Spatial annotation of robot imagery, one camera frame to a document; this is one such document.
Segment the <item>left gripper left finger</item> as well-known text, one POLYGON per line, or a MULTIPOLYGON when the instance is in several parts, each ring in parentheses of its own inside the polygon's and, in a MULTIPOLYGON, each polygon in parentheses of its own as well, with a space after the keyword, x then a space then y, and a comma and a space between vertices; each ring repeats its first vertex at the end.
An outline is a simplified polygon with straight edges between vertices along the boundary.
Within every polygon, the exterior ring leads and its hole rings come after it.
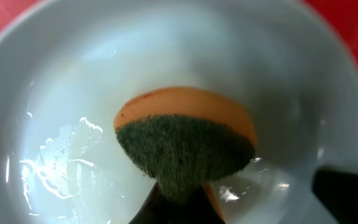
POLYGON ((169 202, 158 183, 129 224, 225 224, 209 184, 196 189, 184 205, 169 202))

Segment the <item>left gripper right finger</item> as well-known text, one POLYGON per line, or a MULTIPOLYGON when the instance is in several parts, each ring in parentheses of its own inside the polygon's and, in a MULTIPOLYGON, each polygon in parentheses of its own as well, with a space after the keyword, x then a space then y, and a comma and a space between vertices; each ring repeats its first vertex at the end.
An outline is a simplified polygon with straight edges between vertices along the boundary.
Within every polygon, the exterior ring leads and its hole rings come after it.
POLYGON ((358 174, 318 170, 312 190, 339 223, 358 224, 358 174))

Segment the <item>green yellow sponge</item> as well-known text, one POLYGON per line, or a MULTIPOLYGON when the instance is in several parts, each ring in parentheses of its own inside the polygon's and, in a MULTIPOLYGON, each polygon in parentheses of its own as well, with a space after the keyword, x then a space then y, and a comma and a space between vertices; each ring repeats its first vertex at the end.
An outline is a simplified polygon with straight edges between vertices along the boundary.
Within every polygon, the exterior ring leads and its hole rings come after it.
POLYGON ((242 170, 257 147, 247 110, 199 88, 174 86, 137 96, 118 111, 113 125, 130 160, 176 203, 242 170))

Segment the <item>light blue plate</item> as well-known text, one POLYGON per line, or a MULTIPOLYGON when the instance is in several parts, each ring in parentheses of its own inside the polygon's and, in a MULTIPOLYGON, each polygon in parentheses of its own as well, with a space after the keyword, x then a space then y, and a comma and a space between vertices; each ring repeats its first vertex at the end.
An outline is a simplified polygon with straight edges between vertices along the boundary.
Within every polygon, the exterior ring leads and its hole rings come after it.
POLYGON ((166 86, 244 105, 259 143, 212 184, 227 223, 334 223, 322 166, 358 174, 358 67, 300 1, 44 1, 0 33, 0 223, 128 223, 154 181, 113 119, 166 86))

